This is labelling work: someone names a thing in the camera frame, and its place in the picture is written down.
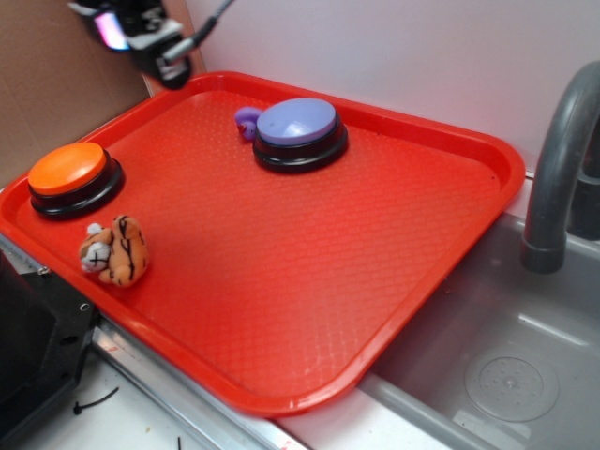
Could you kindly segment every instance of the black cable tie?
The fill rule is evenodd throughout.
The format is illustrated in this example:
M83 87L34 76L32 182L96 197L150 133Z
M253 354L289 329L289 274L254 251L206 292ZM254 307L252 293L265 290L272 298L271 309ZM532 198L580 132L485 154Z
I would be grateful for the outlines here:
M195 33L191 37L192 40L194 41L194 45L198 46L206 38L208 38L208 35L210 35L211 31L213 31L213 28L215 28L215 26L217 26L217 22L218 22L218 17L216 17L216 16L209 17L206 20L206 22L204 23L204 25L202 26L202 28L200 30L198 30L198 32Z
M109 399L109 398L111 398L111 397L112 397L114 394L116 394L116 391L118 391L118 390L119 390L119 388L118 388L118 386L117 386L117 387L115 387L115 388L114 388L114 389L111 391L111 393L109 393L107 396L105 396L105 397L101 398L100 400L93 401L92 403L88 403L87 405L82 405L82 406L80 406L79 402L78 402L78 401L76 401L76 402L75 402L75 406L73 407L73 412L75 413L75 415L79 415L79 414L81 414L81 413L82 413L82 411L83 411L85 408L91 408L92 406L99 405L99 404L100 404L100 403L102 403L103 401L106 401L106 400L108 400L108 399Z

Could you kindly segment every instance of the sink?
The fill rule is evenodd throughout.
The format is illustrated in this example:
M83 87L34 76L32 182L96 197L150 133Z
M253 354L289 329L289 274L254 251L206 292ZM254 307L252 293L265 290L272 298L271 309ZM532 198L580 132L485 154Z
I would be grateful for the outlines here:
M600 250L569 236L563 269L533 274L523 226L502 215L361 387L383 383L384 403L412 404L457 448L600 448Z

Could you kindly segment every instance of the white wall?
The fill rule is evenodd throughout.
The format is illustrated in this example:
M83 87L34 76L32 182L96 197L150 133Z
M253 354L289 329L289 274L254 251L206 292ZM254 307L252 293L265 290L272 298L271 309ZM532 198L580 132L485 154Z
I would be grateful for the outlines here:
M198 28L222 0L187 0ZM237 0L201 47L235 70L483 131L534 170L598 0Z

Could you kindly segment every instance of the red tray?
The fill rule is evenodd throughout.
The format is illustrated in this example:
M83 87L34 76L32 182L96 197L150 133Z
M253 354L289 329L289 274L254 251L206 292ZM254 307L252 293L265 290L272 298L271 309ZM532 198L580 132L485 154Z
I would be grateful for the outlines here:
M325 169L269 172L233 114L330 101L349 130ZM50 221L27 177L0 194L0 232L236 408L307 410L354 386L518 192L505 142L235 73L193 79L84 139L124 168L119 196ZM80 270L87 225L141 224L151 265L129 289Z

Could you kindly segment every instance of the stuffed animal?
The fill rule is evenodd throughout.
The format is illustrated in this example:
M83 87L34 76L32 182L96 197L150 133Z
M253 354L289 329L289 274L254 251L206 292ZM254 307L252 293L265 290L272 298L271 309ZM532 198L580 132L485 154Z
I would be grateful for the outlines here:
M148 266L148 248L138 221L118 216L112 229L97 223L87 228L88 236L80 246L85 272L99 272L99 279L120 287L135 283Z

